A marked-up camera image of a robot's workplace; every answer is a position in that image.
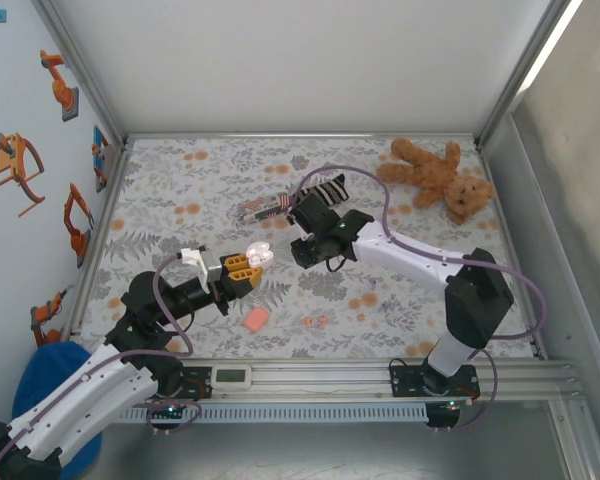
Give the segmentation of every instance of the digital display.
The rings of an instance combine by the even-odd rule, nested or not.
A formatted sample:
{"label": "digital display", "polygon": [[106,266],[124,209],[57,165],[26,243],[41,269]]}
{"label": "digital display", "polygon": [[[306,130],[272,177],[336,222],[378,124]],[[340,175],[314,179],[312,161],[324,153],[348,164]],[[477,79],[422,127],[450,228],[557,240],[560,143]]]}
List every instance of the digital display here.
{"label": "digital display", "polygon": [[218,370],[216,382],[241,383],[246,378],[246,370]]}

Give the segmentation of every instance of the brown teddy bear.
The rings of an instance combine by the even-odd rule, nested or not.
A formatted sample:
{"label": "brown teddy bear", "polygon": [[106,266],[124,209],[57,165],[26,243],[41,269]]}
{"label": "brown teddy bear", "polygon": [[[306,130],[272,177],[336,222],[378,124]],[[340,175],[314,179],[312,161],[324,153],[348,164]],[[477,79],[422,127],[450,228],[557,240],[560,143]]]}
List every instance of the brown teddy bear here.
{"label": "brown teddy bear", "polygon": [[413,166],[386,163],[376,173],[385,183],[420,187],[422,192],[413,200],[416,208],[428,208],[444,199],[447,216],[461,225],[495,196],[493,185],[486,180],[458,175],[460,145],[456,142],[447,143],[445,158],[440,158],[406,138],[396,138],[391,143],[391,153]]}

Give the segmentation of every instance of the floral mat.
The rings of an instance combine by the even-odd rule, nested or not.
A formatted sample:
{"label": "floral mat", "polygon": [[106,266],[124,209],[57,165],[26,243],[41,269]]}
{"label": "floral mat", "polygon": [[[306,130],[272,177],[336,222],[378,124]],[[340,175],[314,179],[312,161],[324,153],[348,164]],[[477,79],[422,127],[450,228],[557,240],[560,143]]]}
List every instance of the floral mat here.
{"label": "floral mat", "polygon": [[[444,154],[450,138],[412,138]],[[470,137],[454,138],[462,147],[459,170],[483,175]],[[104,254],[77,341],[93,350],[124,313],[121,295],[135,275],[155,270],[184,247],[205,245],[218,255],[244,252],[257,240],[271,244],[274,265],[257,291],[231,305],[224,317],[215,307],[199,311],[189,336],[198,357],[222,358],[374,358],[422,357],[445,331],[444,304],[419,284],[388,270],[347,262],[337,273],[324,265],[298,267],[289,244],[297,238],[283,216],[252,225],[237,219],[239,204],[259,195],[290,192],[310,170],[322,165],[353,165],[374,171],[391,158],[390,138],[216,138],[136,140],[133,145]],[[323,181],[337,172],[316,178]],[[380,217],[382,190],[374,182],[345,172],[351,198],[336,207]],[[392,228],[447,250],[490,251],[507,261],[507,245],[494,203],[465,225],[450,222],[442,203],[428,210],[412,208],[415,187],[392,186]],[[168,269],[172,284],[192,276],[183,265]],[[499,333],[524,330],[520,298]],[[270,312],[257,333],[243,324],[256,306]],[[314,318],[309,327],[305,317]],[[323,327],[319,317],[326,317]],[[182,325],[189,318],[180,320]],[[181,340],[168,346],[183,350]],[[492,342],[498,357],[533,355],[526,341]]]}

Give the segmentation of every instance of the pink block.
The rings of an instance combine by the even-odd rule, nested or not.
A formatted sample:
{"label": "pink block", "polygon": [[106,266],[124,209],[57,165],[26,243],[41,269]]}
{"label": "pink block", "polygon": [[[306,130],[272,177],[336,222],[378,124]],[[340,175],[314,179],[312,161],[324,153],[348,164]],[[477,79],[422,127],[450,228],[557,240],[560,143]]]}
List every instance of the pink block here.
{"label": "pink block", "polygon": [[256,333],[265,323],[269,320],[269,312],[264,308],[256,307],[251,310],[251,313],[244,319],[244,326],[249,329],[251,333]]}

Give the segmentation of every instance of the blue cloth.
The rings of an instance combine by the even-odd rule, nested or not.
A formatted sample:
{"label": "blue cloth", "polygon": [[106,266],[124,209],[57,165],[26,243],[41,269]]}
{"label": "blue cloth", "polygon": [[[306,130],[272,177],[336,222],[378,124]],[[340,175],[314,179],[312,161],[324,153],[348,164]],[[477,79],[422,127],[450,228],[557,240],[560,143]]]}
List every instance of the blue cloth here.
{"label": "blue cloth", "polygon": [[[51,343],[39,348],[20,379],[13,400],[13,417],[19,417],[44,400],[88,358],[89,352],[74,342]],[[87,470],[95,462],[101,446],[102,434],[98,434],[65,465],[60,479],[71,480]]]}

